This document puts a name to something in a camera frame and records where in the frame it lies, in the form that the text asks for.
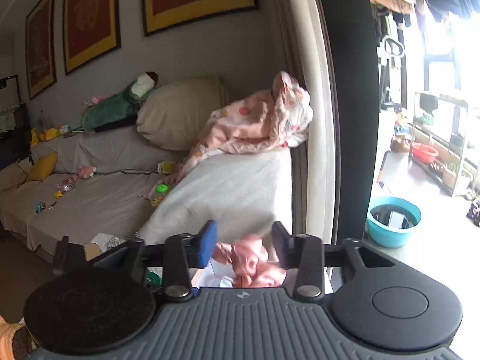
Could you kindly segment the metal balcony shelf rack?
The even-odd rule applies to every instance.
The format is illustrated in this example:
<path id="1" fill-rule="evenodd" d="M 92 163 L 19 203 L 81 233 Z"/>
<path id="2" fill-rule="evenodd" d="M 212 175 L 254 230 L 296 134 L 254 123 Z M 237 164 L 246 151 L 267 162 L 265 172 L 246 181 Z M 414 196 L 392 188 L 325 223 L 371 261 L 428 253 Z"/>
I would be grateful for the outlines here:
<path id="1" fill-rule="evenodd" d="M 438 154 L 431 163 L 415 162 L 450 197 L 471 192 L 476 166 L 467 159 L 470 105 L 461 97 L 429 90 L 416 93 L 412 138 Z"/>

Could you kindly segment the middle framed red picture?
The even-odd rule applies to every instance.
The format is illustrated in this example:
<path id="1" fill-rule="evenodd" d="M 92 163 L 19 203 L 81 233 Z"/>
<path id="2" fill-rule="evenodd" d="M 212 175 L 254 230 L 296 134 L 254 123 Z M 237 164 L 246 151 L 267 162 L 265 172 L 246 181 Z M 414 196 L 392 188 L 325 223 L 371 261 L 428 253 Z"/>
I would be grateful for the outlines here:
<path id="1" fill-rule="evenodd" d="M 121 47 L 119 0 L 64 0 L 67 75 Z"/>

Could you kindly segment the green lid glass jar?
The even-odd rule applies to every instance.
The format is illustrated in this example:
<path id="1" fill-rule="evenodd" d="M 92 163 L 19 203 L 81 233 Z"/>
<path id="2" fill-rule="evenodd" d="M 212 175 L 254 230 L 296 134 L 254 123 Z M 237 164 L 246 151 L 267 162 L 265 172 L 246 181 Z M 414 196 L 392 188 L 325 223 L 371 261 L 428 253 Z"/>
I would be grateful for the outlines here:
<path id="1" fill-rule="evenodd" d="M 146 286 L 148 288 L 161 287 L 163 283 L 162 267 L 148 267 L 146 271 Z"/>

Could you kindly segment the teal water basin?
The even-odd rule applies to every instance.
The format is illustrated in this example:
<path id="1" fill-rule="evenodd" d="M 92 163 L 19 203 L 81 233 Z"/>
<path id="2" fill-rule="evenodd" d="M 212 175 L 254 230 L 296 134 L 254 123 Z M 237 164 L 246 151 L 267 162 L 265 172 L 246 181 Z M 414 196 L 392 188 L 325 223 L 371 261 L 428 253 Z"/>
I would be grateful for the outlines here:
<path id="1" fill-rule="evenodd" d="M 382 247 L 403 247 L 422 221 L 417 205 L 394 196 L 376 197 L 370 200 L 366 232 L 368 237 Z"/>

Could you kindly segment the red plastic basin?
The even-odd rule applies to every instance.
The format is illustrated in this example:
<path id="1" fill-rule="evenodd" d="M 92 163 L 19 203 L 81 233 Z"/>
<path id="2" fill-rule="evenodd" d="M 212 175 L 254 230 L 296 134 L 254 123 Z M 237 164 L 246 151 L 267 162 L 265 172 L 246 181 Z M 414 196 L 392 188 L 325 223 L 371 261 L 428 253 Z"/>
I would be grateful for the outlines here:
<path id="1" fill-rule="evenodd" d="M 423 164 L 432 164 L 439 155 L 439 152 L 432 146 L 413 142 L 411 144 L 412 156 Z"/>

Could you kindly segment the pink floral blanket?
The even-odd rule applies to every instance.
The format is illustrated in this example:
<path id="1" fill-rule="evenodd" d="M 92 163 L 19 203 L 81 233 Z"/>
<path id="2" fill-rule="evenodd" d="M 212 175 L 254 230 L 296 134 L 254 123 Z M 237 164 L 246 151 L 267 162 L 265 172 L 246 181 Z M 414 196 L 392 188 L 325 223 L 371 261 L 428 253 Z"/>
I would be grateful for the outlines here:
<path id="1" fill-rule="evenodd" d="M 272 88 L 213 111 L 193 141 L 189 155 L 157 185 L 163 183 L 171 189 L 200 162 L 215 155 L 249 155 L 299 146 L 307 140 L 313 119 L 310 101 L 308 91 L 298 80 L 279 72 Z"/>

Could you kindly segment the green plush toy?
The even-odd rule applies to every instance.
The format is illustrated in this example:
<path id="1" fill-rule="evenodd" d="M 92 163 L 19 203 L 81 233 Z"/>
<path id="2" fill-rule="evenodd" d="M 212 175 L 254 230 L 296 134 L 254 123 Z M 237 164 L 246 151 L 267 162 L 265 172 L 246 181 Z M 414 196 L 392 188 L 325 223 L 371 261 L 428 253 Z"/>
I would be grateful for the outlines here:
<path id="1" fill-rule="evenodd" d="M 86 133 L 99 133 L 134 124 L 137 113 L 158 81 L 156 72 L 144 72 L 119 93 L 109 97 L 94 97 L 84 104 L 81 128 Z"/>

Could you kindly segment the small yellow box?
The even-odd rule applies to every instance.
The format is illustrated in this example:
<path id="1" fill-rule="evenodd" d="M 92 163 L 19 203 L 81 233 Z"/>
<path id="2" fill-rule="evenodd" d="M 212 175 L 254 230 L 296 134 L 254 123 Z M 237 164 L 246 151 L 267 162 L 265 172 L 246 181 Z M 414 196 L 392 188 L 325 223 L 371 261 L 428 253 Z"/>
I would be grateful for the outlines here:
<path id="1" fill-rule="evenodd" d="M 169 176 L 175 172 L 176 164 L 171 161 L 163 161 L 158 164 L 157 172 L 163 176 Z"/>

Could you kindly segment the small pair of shoes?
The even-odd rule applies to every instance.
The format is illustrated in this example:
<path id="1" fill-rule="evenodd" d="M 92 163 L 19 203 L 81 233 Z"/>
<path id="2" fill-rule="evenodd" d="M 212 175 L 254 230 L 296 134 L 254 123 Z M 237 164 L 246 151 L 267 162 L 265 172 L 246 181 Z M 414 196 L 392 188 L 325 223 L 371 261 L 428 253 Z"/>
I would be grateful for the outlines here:
<path id="1" fill-rule="evenodd" d="M 474 200 L 467 212 L 466 217 L 470 219 L 473 224 L 477 227 L 480 227 L 480 200 Z"/>

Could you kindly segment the pink fabric piece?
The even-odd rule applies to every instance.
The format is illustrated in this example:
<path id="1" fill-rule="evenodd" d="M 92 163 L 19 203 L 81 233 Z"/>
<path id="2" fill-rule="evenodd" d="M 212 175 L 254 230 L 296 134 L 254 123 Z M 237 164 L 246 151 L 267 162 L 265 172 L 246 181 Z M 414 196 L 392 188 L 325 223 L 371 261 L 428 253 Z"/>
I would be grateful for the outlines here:
<path id="1" fill-rule="evenodd" d="M 269 261 L 269 253 L 262 239 L 253 234 L 233 244 L 217 243 L 211 257 L 220 264 L 232 267 L 234 288 L 279 287 L 287 277 L 284 269 Z"/>

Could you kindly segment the left framed red picture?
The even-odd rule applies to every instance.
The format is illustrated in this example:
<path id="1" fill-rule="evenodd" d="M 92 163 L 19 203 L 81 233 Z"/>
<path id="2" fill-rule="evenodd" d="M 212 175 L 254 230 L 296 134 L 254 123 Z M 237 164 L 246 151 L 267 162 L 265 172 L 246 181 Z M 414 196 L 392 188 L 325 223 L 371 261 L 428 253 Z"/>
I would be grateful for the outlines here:
<path id="1" fill-rule="evenodd" d="M 55 0 L 39 0 L 26 17 L 25 63 L 30 100 L 57 81 L 54 18 Z"/>

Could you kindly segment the pink cardboard box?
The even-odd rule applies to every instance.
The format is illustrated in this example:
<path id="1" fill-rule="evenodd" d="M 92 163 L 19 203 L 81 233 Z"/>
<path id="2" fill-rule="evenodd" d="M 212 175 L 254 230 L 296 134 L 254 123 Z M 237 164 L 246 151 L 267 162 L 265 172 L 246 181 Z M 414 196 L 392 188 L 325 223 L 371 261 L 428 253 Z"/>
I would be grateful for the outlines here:
<path id="1" fill-rule="evenodd" d="M 293 293 L 297 271 L 296 268 L 287 270 L 286 277 L 281 285 L 290 294 Z M 236 277 L 231 265 L 221 264 L 214 259 L 210 259 L 205 268 L 189 268 L 189 274 L 192 286 L 197 289 L 202 287 L 233 288 L 233 279 Z M 326 274 L 324 276 L 324 294 L 333 292 L 329 276 Z"/>

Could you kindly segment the green lid snack jar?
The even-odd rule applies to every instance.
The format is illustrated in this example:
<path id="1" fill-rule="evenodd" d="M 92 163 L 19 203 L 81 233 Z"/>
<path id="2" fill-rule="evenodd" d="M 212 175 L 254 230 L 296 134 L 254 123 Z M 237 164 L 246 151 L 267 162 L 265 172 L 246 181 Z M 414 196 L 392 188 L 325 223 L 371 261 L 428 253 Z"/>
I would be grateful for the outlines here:
<path id="1" fill-rule="evenodd" d="M 158 184 L 157 186 L 152 189 L 150 202 L 153 207 L 157 207 L 160 205 L 162 200 L 164 200 L 168 194 L 169 187 L 167 184 Z"/>

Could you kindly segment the yellow cushion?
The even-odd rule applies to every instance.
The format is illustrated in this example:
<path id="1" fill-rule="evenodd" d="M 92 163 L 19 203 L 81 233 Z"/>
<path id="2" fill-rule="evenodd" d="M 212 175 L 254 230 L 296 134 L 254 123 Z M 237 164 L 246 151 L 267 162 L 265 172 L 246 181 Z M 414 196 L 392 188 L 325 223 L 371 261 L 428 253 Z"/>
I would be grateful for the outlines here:
<path id="1" fill-rule="evenodd" d="M 26 181 L 44 181 L 54 172 L 57 160 L 57 153 L 51 153 L 38 159 L 28 173 Z"/>

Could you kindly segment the beige pillow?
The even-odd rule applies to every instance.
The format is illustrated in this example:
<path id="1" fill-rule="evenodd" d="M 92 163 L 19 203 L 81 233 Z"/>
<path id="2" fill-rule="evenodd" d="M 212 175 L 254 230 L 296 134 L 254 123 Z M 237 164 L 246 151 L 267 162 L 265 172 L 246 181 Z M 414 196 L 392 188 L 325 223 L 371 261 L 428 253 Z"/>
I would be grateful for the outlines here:
<path id="1" fill-rule="evenodd" d="M 161 149 L 186 151 L 211 113 L 230 100 L 219 76 L 172 82 L 151 92 L 137 113 L 137 131 Z"/>

